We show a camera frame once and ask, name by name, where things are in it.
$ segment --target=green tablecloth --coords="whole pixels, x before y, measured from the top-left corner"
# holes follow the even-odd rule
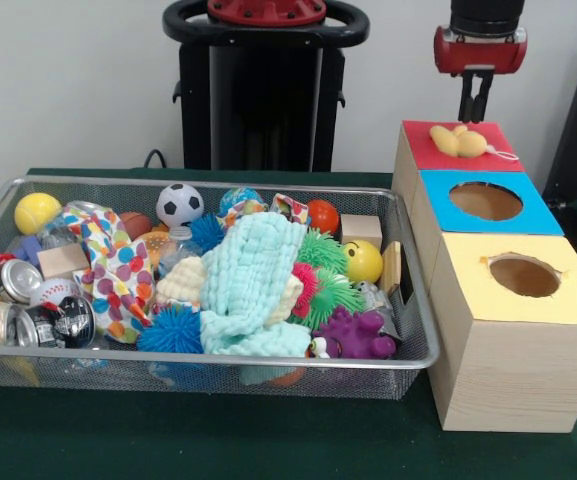
[[[390,186],[385,174],[31,173]],[[577,426],[571,435],[442,432],[425,373],[402,402],[0,388],[6,477],[573,479]]]

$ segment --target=purple squeaky toy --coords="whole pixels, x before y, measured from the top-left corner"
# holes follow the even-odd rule
[[[328,323],[312,333],[310,352],[318,358],[387,359],[397,347],[391,337],[379,334],[383,325],[383,317],[376,311],[351,314],[337,307]]]

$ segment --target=red box top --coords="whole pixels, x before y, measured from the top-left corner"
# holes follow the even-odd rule
[[[404,120],[404,131],[412,150],[412,155],[419,170],[469,170],[488,172],[523,172],[520,161],[508,161],[492,153],[484,153],[477,158],[451,157],[437,150],[430,138],[430,128],[441,125],[452,130],[461,123],[453,122],[417,122]],[[501,128],[496,123],[468,123],[468,130],[481,133],[488,145],[495,147],[498,152],[515,153],[506,140]]]

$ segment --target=red robot arm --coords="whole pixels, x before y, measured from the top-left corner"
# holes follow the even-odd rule
[[[435,64],[463,80],[459,121],[484,119],[495,75],[515,73],[526,55],[528,37],[519,27],[525,0],[452,0],[450,25],[435,32]],[[473,98],[473,77],[481,78]]]

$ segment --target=wire mesh basket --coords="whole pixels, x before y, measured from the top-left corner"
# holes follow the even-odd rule
[[[19,235],[14,208],[24,196],[45,192],[62,204],[86,200],[116,212],[144,211],[156,221],[154,206],[161,189],[170,182],[27,176],[0,190],[0,252]],[[217,211],[219,200],[230,188],[241,185],[193,182],[205,210]],[[321,397],[401,399],[420,369],[437,358],[439,347],[434,319],[421,277],[419,258],[403,201],[389,191],[329,187],[252,185],[270,203],[275,193],[285,193],[307,203],[322,198],[340,213],[376,215],[382,226],[383,245],[402,244],[404,283],[411,286],[404,298],[401,289],[390,301],[401,347],[391,360],[242,357],[135,351],[116,344],[109,350],[0,347],[0,386],[33,386],[96,390],[186,391]],[[286,387],[277,383],[244,385],[246,369],[291,367],[303,375]]]

